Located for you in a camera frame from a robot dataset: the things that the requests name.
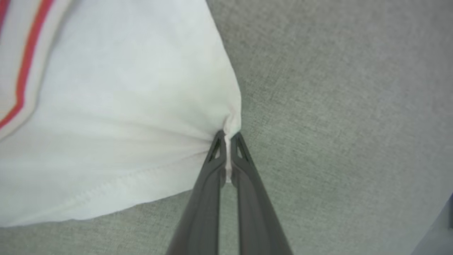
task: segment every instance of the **white garment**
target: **white garment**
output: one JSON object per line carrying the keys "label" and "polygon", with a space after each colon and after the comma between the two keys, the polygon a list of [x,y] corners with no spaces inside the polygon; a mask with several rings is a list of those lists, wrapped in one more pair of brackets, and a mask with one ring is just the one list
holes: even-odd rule
{"label": "white garment", "polygon": [[0,226],[88,219],[189,190],[216,132],[241,127],[204,0],[82,0],[64,20],[34,113],[0,142]]}

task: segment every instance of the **dark object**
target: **dark object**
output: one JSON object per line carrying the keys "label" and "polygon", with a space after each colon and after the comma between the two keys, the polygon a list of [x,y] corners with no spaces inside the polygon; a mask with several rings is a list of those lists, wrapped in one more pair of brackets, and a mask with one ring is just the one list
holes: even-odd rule
{"label": "dark object", "polygon": [[[217,255],[220,188],[227,151],[219,131],[200,171],[167,255]],[[238,192],[241,255],[292,255],[283,229],[240,133],[231,139],[233,185]]]}

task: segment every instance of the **red trim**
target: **red trim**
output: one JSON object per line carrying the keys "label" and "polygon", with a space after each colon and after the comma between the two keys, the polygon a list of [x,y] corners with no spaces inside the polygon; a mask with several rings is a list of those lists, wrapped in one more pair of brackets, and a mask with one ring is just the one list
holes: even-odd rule
{"label": "red trim", "polygon": [[10,5],[10,0],[0,0],[0,34],[1,28],[3,27],[3,21],[5,20],[6,10]]}
{"label": "red trim", "polygon": [[39,33],[43,27],[46,15],[52,6],[53,0],[42,0],[39,10],[34,18],[33,25],[25,45],[24,55],[22,57],[22,65],[20,67],[19,75],[16,83],[16,104],[10,112],[0,121],[0,129],[8,124],[24,107],[25,102],[25,86],[27,85],[27,78],[30,71],[31,63],[33,61],[33,54],[36,43],[38,41]]}

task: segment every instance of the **textured gray tabletop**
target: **textured gray tabletop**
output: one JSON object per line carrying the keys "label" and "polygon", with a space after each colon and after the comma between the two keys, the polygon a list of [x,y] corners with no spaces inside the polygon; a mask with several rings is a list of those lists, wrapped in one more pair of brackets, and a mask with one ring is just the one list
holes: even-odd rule
{"label": "textured gray tabletop", "polygon": [[[453,192],[453,2],[208,2],[294,254],[409,255]],[[235,190],[221,254],[237,254]],[[163,254],[189,193],[0,230],[0,254]]]}

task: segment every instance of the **red stripe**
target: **red stripe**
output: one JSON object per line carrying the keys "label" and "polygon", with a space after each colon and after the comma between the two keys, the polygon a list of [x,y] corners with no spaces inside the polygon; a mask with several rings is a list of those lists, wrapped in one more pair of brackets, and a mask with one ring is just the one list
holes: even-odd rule
{"label": "red stripe", "polygon": [[31,27],[27,44],[25,46],[24,55],[22,57],[22,66],[20,67],[19,75],[16,83],[16,104],[10,112],[0,121],[0,129],[8,124],[24,107],[25,101],[25,86],[30,71],[30,66],[33,61],[33,54],[39,33],[43,27],[46,15],[52,6],[53,0],[42,0],[39,10],[34,18],[33,26]]}
{"label": "red stripe", "polygon": [[0,0],[0,34],[1,28],[3,27],[3,21],[5,20],[6,10],[10,5],[10,0]]}

